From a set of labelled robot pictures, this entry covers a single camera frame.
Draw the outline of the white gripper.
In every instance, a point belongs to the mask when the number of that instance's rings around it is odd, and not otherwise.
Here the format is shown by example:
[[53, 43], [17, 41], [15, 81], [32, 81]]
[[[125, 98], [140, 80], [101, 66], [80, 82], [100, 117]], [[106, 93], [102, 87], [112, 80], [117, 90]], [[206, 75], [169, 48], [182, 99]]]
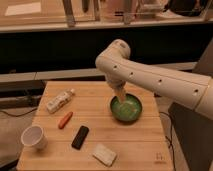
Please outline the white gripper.
[[116, 93], [118, 101], [120, 103], [124, 103], [126, 100], [126, 92], [124, 89], [126, 82], [122, 80], [117, 80], [117, 79], [108, 79], [107, 83]]

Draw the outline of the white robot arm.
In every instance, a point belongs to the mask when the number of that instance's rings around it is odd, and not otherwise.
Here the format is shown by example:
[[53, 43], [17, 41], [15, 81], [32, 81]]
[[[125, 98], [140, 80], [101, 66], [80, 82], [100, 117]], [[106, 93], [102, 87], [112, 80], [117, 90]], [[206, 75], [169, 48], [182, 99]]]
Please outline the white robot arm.
[[116, 39], [95, 61], [120, 102], [125, 100], [124, 85], [130, 82], [213, 120], [212, 77], [133, 62], [130, 54], [129, 45]]

